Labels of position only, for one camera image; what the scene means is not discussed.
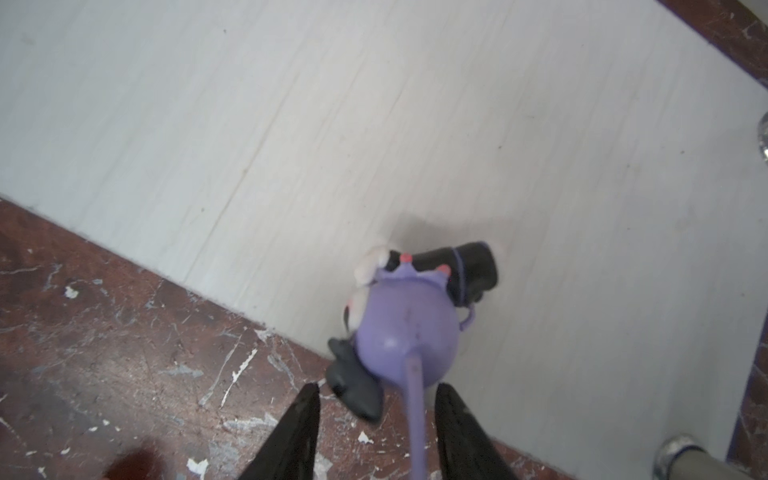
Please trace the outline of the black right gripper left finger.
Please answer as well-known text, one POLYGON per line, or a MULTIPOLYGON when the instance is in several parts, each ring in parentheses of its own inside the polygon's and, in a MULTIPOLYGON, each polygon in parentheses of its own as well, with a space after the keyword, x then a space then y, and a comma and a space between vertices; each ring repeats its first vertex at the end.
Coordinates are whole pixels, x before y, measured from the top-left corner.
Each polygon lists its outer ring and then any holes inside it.
POLYGON ((239 480, 312 480, 320 426, 316 383, 305 384, 239 480))

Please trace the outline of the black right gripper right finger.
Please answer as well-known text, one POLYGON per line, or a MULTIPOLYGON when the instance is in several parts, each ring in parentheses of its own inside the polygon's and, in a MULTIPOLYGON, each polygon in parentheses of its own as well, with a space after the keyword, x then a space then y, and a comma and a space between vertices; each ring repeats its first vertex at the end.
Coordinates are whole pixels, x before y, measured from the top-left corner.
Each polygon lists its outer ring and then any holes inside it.
POLYGON ((434 414, 443 479, 517 479, 459 393, 448 383, 437 387, 434 414))

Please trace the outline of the purple black cartoon figure toy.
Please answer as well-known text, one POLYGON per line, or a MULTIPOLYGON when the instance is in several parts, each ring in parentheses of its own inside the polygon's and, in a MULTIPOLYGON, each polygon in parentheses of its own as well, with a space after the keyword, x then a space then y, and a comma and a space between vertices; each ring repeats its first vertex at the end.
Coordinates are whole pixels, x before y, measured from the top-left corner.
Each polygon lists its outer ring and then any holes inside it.
POLYGON ((347 409, 382 420, 384 389, 404 398, 413 479, 427 476, 425 394, 451 369, 459 336, 475 306, 499 281, 482 241, 412 255, 388 246, 367 252, 354 270, 356 288, 342 311, 345 337, 332 338, 326 381, 347 409))

